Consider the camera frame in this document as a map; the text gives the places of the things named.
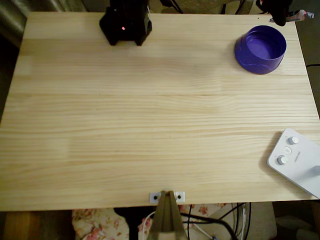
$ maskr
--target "floral fabric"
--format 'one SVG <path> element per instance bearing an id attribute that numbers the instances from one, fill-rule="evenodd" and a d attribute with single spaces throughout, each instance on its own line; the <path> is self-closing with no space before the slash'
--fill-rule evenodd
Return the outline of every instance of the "floral fabric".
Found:
<path id="1" fill-rule="evenodd" d="M 196 204 L 191 206 L 191 214 L 209 217 L 226 203 L 218 204 Z M 179 205 L 181 213 L 189 213 L 190 205 Z M 182 217 L 182 221 L 186 222 L 187 217 Z M 149 218 L 146 222 L 144 232 L 143 223 L 145 219 L 141 220 L 139 228 L 139 239 L 147 239 L 152 219 Z M 128 240 L 129 227 L 126 219 L 115 213 L 113 208 L 101 209 L 77 209 L 72 211 L 72 224 L 76 235 L 81 240 Z M 184 229 L 187 231 L 187 224 L 184 224 Z M 190 235 L 194 235 L 193 224 L 189 225 Z"/>

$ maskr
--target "curtain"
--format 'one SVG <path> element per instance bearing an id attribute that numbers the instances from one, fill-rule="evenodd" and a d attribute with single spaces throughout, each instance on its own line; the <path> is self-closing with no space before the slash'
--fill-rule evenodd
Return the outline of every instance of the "curtain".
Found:
<path id="1" fill-rule="evenodd" d="M 20 47 L 29 12 L 86 12 L 81 0 L 0 0 L 0 35 Z"/>

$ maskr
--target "black device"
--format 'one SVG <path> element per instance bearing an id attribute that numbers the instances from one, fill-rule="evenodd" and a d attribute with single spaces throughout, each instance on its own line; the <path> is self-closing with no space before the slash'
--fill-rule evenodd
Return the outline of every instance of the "black device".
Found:
<path id="1" fill-rule="evenodd" d="M 141 46 L 152 30 L 148 0 L 110 0 L 99 25 L 110 45 L 123 40 Z"/>

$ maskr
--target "button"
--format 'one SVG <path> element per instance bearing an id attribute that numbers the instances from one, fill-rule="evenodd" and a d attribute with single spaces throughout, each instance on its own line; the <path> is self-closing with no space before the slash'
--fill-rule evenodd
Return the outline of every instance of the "button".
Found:
<path id="1" fill-rule="evenodd" d="M 288 158 L 283 155 L 278 156 L 277 160 L 280 165 L 286 165 L 288 163 Z"/>
<path id="2" fill-rule="evenodd" d="M 288 146 L 286 146 L 286 147 L 284 148 L 284 153 L 287 154 L 287 155 L 290 155 L 290 154 L 292 153 L 291 148 L 288 147 Z"/>
<path id="3" fill-rule="evenodd" d="M 290 137 L 288 139 L 289 144 L 291 145 L 295 145 L 299 143 L 299 138 L 297 138 L 296 136 Z"/>

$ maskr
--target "white wire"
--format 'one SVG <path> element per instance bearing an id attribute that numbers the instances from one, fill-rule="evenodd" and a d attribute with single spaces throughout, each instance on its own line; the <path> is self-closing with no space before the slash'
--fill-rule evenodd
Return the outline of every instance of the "white wire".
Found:
<path id="1" fill-rule="evenodd" d="M 148 216 L 146 216 L 144 222 L 143 222 L 143 227 L 142 227 L 142 240 L 145 240 L 145 227 L 146 227 L 146 223 L 147 223 L 147 220 L 153 215 L 155 214 L 156 211 L 150 213 Z"/>
<path id="2" fill-rule="evenodd" d="M 246 227 L 247 215 L 246 215 L 246 208 L 242 209 L 242 230 L 241 230 L 241 240 L 244 239 L 244 232 Z"/>
<path id="3" fill-rule="evenodd" d="M 193 226 L 195 226 L 201 233 L 203 233 L 204 235 L 206 235 L 209 239 L 212 239 L 212 236 L 210 236 L 208 233 L 206 233 L 205 231 L 203 231 L 199 226 L 197 226 L 197 224 L 193 224 Z"/>
<path id="4" fill-rule="evenodd" d="M 148 18 L 150 19 L 150 8 L 148 5 L 146 6 L 146 8 L 148 9 Z"/>

